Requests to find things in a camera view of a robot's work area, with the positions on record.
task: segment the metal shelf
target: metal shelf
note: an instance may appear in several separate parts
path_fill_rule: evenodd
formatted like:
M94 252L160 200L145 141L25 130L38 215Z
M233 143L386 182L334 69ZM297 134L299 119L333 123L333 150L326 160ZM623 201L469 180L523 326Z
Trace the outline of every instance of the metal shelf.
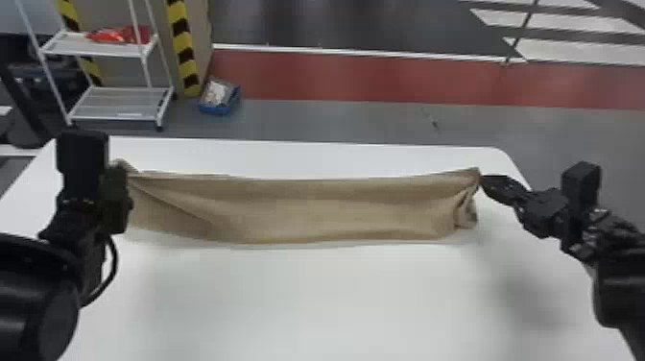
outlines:
M170 87L88 88L67 114L69 119L159 121L173 97Z
M150 41L147 44L141 43L141 33L139 28L139 20L134 9L134 0L127 0L128 9L130 11L131 24L134 32L134 37L137 43L135 44L109 44L99 43L92 41L85 37L86 33L71 32L67 28L65 21L59 15L58 10L51 1L43 1L43 3L51 3L50 8L52 12L57 14L56 18L59 20L60 30L52 36L44 45L39 45L34 32L29 16L25 12L22 4L23 0L13 0L15 3L20 17L27 27L27 34L36 49L36 54L45 72L47 81L52 88L52 93L59 104L60 112L65 117L65 122L68 126L72 126L75 120L83 119L97 119L97 120L146 120L154 121L158 130L163 129L163 114L168 108L168 104L174 95L175 88L168 67L168 61L165 58L165 51L163 43L159 41L159 29L156 26L153 8L150 0L144 0L143 3L148 13L150 20L150 27L152 34ZM153 87L153 82L150 77L150 69L148 69L148 56L153 52L155 47L159 47L159 54L163 70L168 79L167 87ZM63 102L60 92L56 86L56 82L49 69L49 64L46 55L65 55L74 56L78 64L81 64L81 57L112 57L112 58L134 58L139 59L141 67L143 68L143 76L146 80L145 87L99 87L95 86L92 82L87 69L81 67L90 87L85 91L83 96L79 99L77 104L68 112L65 103Z
M92 41L85 37L85 34L61 30L49 39L40 51L50 55L147 58L159 41L159 36L153 34L147 44L108 44Z

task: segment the red object on shelf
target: red object on shelf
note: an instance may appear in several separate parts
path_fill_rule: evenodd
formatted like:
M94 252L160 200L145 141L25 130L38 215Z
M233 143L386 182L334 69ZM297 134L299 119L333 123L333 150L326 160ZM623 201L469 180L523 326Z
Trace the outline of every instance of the red object on shelf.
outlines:
M133 26L127 26L121 29L121 36L126 42L136 44L136 33L134 32ZM139 34L141 35L141 43L147 44L150 42L150 27L149 26L139 26Z
M141 43L147 44L150 42L150 27L139 26L139 34L141 35ZM133 26L126 26L123 28L105 28L94 32L87 33L87 38L96 41L111 44L136 44L136 32Z
M88 39L96 42L106 42L110 44L123 44L125 39L119 33L118 29L101 29L85 35Z

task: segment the gray floor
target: gray floor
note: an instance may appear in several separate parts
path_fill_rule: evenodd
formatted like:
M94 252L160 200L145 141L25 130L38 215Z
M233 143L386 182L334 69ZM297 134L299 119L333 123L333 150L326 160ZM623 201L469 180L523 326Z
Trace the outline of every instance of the gray floor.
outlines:
M9 189L29 162L29 158L0 159L0 196Z
M442 106L402 103L246 101L229 117L191 102L169 109L166 132L149 124L92 124L111 134L256 140L492 146L535 188L558 185L576 161L605 170L603 204L645 229L642 111ZM7 176L0 169L0 179Z

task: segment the floor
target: floor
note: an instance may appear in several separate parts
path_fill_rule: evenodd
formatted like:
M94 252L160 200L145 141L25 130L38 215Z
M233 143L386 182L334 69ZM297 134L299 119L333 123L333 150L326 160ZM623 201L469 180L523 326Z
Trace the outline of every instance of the floor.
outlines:
M533 1L211 0L210 9L219 44L645 65L645 1Z
M246 99L645 110L645 67L216 50Z
M0 197L12 185L20 173L29 165L31 159L27 157L13 157L0 159Z
M642 111L420 105L412 103L244 101L229 117L191 102L169 109L167 131L149 124L89 123L114 135L253 140L491 146L511 156L535 189L558 185L578 160L605 171L604 205L645 228ZM0 169L0 179L12 170Z

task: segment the beige towel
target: beige towel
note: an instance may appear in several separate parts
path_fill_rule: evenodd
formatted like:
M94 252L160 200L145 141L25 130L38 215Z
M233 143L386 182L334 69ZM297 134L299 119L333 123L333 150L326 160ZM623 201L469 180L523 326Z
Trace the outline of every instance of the beige towel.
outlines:
M243 244L428 240L476 222L479 171L354 180L138 172L131 226Z

